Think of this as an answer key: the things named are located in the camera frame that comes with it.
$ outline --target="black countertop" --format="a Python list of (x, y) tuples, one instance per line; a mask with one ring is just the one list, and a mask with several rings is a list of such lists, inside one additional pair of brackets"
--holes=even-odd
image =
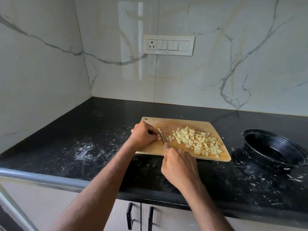
[[(226, 216), (308, 227), (308, 167), (274, 171), (242, 150), (241, 132), (275, 132), (308, 149), (308, 117), (91, 98), (0, 155), (0, 167), (90, 181), (143, 116), (208, 121), (232, 160), (198, 160), (202, 182)], [(161, 156), (135, 155), (119, 198), (189, 209), (161, 174)]]

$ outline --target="person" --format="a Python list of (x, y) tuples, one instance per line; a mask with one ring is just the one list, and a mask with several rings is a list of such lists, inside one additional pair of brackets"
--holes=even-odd
[[(151, 142), (160, 141), (158, 134), (144, 121), (136, 124), (114, 158), (67, 206), (50, 230), (103, 230), (133, 155)], [(202, 231), (233, 230), (214, 205), (199, 178), (196, 159), (188, 152), (169, 148), (165, 143), (161, 172), (187, 200)]]

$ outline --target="countertop edge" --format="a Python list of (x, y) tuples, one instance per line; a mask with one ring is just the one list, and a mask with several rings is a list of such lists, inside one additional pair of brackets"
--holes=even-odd
[[(0, 179), (7, 181), (18, 180), (20, 183), (27, 183), (27, 184), (31, 183), (42, 187), (59, 189), (70, 192), (77, 192), (77, 193), (80, 193), (90, 183), (90, 181), (81, 179), (44, 175), (39, 173), (24, 172), (1, 167), (0, 167)], [(190, 210), (190, 207), (187, 205), (148, 199), (132, 193), (121, 192), (121, 191), (118, 193), (117, 199), (138, 202), (138, 203), (147, 203), (151, 205), (164, 206), (182, 210)], [(234, 210), (230, 206), (223, 203), (222, 201), (215, 201), (215, 204), (219, 207), (219, 209), (223, 212), (223, 214), (226, 217), (308, 229), (308, 223), (305, 221), (305, 215), (302, 215), (300, 213), (290, 212), (290, 211), (279, 211), (283, 213), (284, 212), (288, 213), (288, 217), (290, 217), (290, 219), (287, 219), (286, 217), (283, 217), (283, 219), (279, 219), (276, 217), (248, 214), (239, 211), (238, 209)]]

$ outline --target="person's left arm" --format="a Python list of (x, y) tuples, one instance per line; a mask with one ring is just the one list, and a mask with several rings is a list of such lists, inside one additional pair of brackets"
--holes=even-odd
[(144, 121), (136, 124), (114, 158), (67, 206), (51, 230), (103, 230), (134, 153), (153, 141), (159, 141), (157, 134), (159, 132)]

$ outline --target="black handle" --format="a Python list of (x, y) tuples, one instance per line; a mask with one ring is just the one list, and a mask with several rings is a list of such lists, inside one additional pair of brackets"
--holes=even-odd
[(131, 215), (132, 208), (133, 208), (133, 203), (129, 203), (127, 212), (126, 212), (128, 230), (132, 230), (132, 226), (134, 222), (134, 220), (132, 220), (132, 215)]
[(154, 207), (150, 206), (148, 231), (152, 231)]

